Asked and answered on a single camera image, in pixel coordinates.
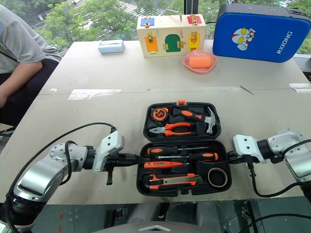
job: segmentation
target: wooden lock box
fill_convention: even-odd
[[[186,55],[204,47],[202,15],[138,17],[137,34],[144,57]]]

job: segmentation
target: white tape strip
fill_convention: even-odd
[[[311,93],[310,83],[290,83],[289,86],[297,93]]]
[[[49,88],[45,91],[47,95],[54,95],[57,92],[57,88]]]
[[[121,89],[74,89],[68,100],[90,100],[98,96],[114,95],[121,91]]]
[[[150,89],[148,92],[202,92],[202,91],[245,91],[240,86],[209,86],[192,89]]]

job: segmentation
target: colorful door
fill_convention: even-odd
[[[145,42],[146,42],[147,51],[149,53],[156,54],[157,52],[159,52],[159,50],[157,48],[155,36],[145,37]]]
[[[189,35],[189,50],[198,50],[200,45],[200,34],[192,32]]]
[[[180,37],[176,34],[165,38],[166,52],[180,52]]]

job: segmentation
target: pliers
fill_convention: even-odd
[[[171,130],[173,130],[177,127],[191,127],[194,125],[195,125],[195,123],[192,123],[192,122],[179,122],[179,123],[174,123],[174,124],[166,124],[164,127],[156,127],[156,128],[150,129],[149,132],[151,132],[151,133],[163,133],[166,137],[170,137],[173,135],[190,136],[190,135],[196,135],[196,132],[178,133],[178,132],[173,132]]]

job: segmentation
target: flathead screwdriver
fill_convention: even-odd
[[[197,153],[189,154],[188,156],[156,156],[156,159],[178,159],[178,158],[187,158],[189,161],[205,161],[205,162],[214,162],[218,160],[217,153]]]
[[[180,150],[199,150],[199,149],[208,149],[209,147],[193,147],[193,148],[178,148],[174,147],[150,147],[147,150],[149,156],[162,156],[166,154],[177,154]]]

